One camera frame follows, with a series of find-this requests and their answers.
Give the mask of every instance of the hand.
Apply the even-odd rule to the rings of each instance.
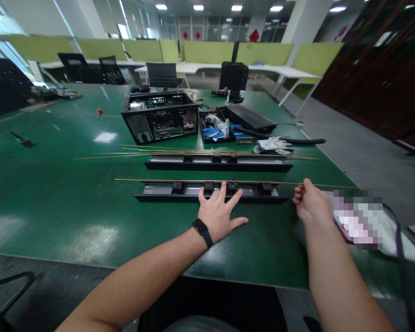
[[[226,182],[221,183],[221,189],[215,190],[211,197],[207,200],[204,197],[204,187],[200,188],[198,200],[200,201],[200,210],[198,218],[204,222],[209,230],[213,243],[230,234],[235,228],[245,224],[249,219],[239,217],[231,219],[231,212],[237,205],[243,194],[243,190],[239,189],[235,195],[225,203]]]
[[[330,198],[315,187],[308,178],[295,188],[293,201],[298,216],[305,224],[333,224]]]

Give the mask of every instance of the brown wooden cabinet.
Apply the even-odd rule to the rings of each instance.
[[[370,0],[314,97],[415,144],[415,0]]]

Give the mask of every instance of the green partition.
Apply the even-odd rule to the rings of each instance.
[[[323,76],[344,43],[302,44],[292,67]]]
[[[40,63],[60,61],[57,53],[75,53],[67,37],[3,36],[25,60]]]
[[[294,44],[241,42],[238,47],[237,62],[253,65],[262,62],[266,65],[285,65]]]
[[[185,41],[184,60],[195,63],[221,64],[232,60],[233,42]]]
[[[87,60],[97,60],[115,55],[115,59],[126,61],[125,50],[119,39],[75,39]]]
[[[124,47],[134,61],[163,62],[160,42],[156,40],[124,40]]]
[[[164,63],[179,63],[178,45],[176,40],[160,39],[161,55]]]

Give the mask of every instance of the green table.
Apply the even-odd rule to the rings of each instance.
[[[118,144],[135,144],[120,116],[127,86],[71,84],[83,94],[35,112],[0,117],[0,254],[119,267],[129,259],[190,227],[198,205],[140,203],[134,198],[142,184],[115,178],[235,179],[354,185],[317,147],[298,147],[319,161],[292,160],[288,173],[149,171],[147,156],[73,160],[95,152],[121,152]],[[199,90],[211,106],[225,99]],[[277,123],[293,120],[262,92],[243,92],[244,103]],[[97,120],[96,109],[103,115]],[[21,146],[12,130],[35,143]],[[305,138],[292,126],[279,125],[273,134]],[[190,149],[250,151],[233,143],[203,145],[201,135],[157,144]],[[292,195],[294,186],[279,192]],[[212,247],[184,273],[187,276],[296,289],[308,288],[305,247],[294,233],[295,206],[238,204],[232,217],[250,222]],[[397,261],[378,252],[352,254],[376,296],[400,297]],[[409,264],[415,298],[415,264]]]

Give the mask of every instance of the floor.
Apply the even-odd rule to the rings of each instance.
[[[215,89],[218,77],[189,76],[192,88]],[[258,76],[248,90],[271,92],[272,80]],[[281,100],[285,90],[276,96]],[[287,109],[299,100],[289,97]],[[310,138],[325,138],[320,148],[360,186],[388,189],[376,191],[405,225],[415,224],[415,157],[320,102],[311,99],[297,117]],[[0,278],[33,271],[35,283],[6,314],[16,331],[53,331],[112,270],[101,267],[31,260],[0,255]],[[0,306],[19,287],[19,281],[0,287]],[[309,292],[276,289],[290,331],[308,331],[303,316],[316,317]],[[409,331],[402,302],[378,299],[397,331]],[[135,331],[132,324],[125,329]]]

